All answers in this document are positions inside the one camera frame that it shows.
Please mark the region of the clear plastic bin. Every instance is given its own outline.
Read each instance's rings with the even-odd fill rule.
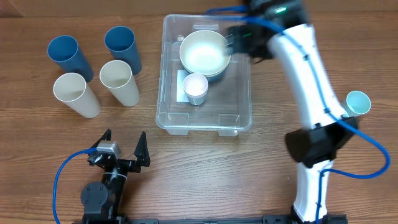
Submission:
[[[252,125],[247,55],[232,55],[224,76],[209,83],[204,104],[193,106],[177,97],[177,87],[181,91],[177,76],[185,72],[179,54],[184,37],[202,29],[226,36],[229,26],[239,24],[215,19],[217,17],[220,16],[168,15],[164,19],[156,123],[169,134],[187,135],[190,130],[200,130],[217,131],[220,136],[237,136]]]

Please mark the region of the green light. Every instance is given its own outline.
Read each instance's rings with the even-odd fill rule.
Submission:
[[[284,11],[286,11],[286,7],[280,7],[280,8],[275,9],[275,13],[281,13]]]

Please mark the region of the wooden table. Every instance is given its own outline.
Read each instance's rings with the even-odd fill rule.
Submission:
[[[330,213],[350,223],[396,223],[398,218],[398,14],[347,12],[312,14],[329,78],[339,99],[361,90],[372,109],[361,129],[385,145],[392,166],[373,180],[332,174]],[[253,126],[236,138],[193,132],[171,136],[155,123],[159,86],[162,16],[76,17],[0,20],[0,223],[54,223],[53,179],[75,151],[113,131],[123,158],[141,131],[147,132],[152,163],[131,174],[122,210],[133,218],[228,218],[286,214],[295,199],[296,163],[284,134],[300,128],[298,110],[276,60],[252,66]],[[100,83],[101,66],[112,59],[103,38],[113,26],[136,33],[142,72],[141,100],[123,107]],[[95,71],[90,87],[102,111],[85,119],[52,93],[63,72],[47,57],[56,36],[76,37]],[[354,137],[338,153],[335,168],[368,174],[384,163],[381,153]],[[86,156],[73,159],[58,183],[58,215],[64,223],[83,215],[82,188],[101,179]]]

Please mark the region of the plastic container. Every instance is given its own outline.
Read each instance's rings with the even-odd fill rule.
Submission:
[[[226,36],[229,26],[240,24],[222,17],[168,15],[164,19],[156,123],[169,134],[187,135],[197,130],[237,136],[252,125],[251,71],[247,55],[231,56],[223,77],[209,83],[204,104],[194,106],[178,95],[183,88],[181,79],[185,78],[181,74],[188,74],[179,54],[184,37],[203,29]]]

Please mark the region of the white bowl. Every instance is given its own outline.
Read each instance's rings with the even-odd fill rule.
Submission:
[[[231,60],[226,52],[227,43],[225,37],[211,30],[193,32],[181,43],[181,63],[190,73],[205,77],[220,74]]]

